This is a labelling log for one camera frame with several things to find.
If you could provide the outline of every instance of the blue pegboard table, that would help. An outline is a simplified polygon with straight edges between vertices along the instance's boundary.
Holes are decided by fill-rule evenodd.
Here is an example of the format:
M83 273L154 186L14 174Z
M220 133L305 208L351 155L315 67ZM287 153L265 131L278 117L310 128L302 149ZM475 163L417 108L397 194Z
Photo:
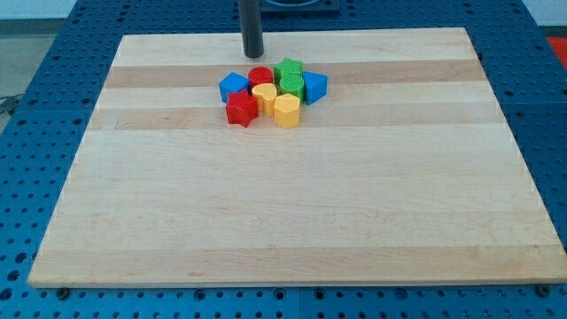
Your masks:
M268 31L466 27L567 244L567 74L520 0L342 0ZM236 32L237 3L79 0L0 137L0 318L567 317L567 284L103 291L26 284L123 35Z

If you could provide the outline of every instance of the plastic block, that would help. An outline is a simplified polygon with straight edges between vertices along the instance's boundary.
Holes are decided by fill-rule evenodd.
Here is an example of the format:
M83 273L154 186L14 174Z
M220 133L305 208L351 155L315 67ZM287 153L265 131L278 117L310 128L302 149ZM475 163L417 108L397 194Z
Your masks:
M313 104L327 94L327 75L304 71L305 103Z
M229 102L226 105L227 119L230 124L240 124L247 128L250 121L258 117L256 99L248 95L247 89L238 93L229 93Z
M293 128L299 125L299 98L292 94L276 97L274 103L274 121L282 128Z
M303 62L294 60L291 58L283 58L282 62L274 66L274 76L276 78L276 84L279 84L280 80L289 74L296 74L301 76L301 71L303 70Z
M262 83L252 88L252 95L256 98L258 112L274 116L274 102L277 97L277 88L273 83Z
M272 70L264 66L256 66L248 73L248 80L250 80L250 87L253 89L256 85L262 83L272 83L274 75Z
M280 81L280 90L282 94L290 93L302 102L305 96L305 81L303 81L301 75L287 74Z
M248 78L231 72L219 83L219 89L221 89L221 99L222 102L227 103L229 93L236 93L243 89L248 89L250 86L250 81Z

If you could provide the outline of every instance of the yellow hexagonal block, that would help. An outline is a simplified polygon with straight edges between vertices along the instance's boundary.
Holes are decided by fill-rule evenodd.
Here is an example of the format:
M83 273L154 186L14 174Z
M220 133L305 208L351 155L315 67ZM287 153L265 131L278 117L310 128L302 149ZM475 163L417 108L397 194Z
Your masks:
M299 98L290 93L276 97L274 103L274 121L282 128L299 125Z
M274 84L258 84L252 88L252 95L256 98L259 112L274 116L274 102L277 97L277 88Z

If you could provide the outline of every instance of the blue block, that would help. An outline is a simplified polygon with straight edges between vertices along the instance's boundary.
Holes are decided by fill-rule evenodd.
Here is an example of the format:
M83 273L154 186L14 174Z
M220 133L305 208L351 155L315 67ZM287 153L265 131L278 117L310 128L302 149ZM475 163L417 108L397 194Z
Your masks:
M222 102L227 103L229 101L229 93L237 93L243 89L248 89L250 86L250 81L248 78L231 72L219 83L219 89L221 89L221 99Z
M327 94L327 75L303 71L305 81L305 103L313 104Z

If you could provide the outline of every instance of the black cylinder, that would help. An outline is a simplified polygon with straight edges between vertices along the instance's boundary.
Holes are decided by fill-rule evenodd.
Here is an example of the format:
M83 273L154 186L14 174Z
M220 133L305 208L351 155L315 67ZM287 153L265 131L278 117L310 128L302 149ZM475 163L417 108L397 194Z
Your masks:
M264 54L262 19L259 0L238 0L242 44L248 58L259 58Z

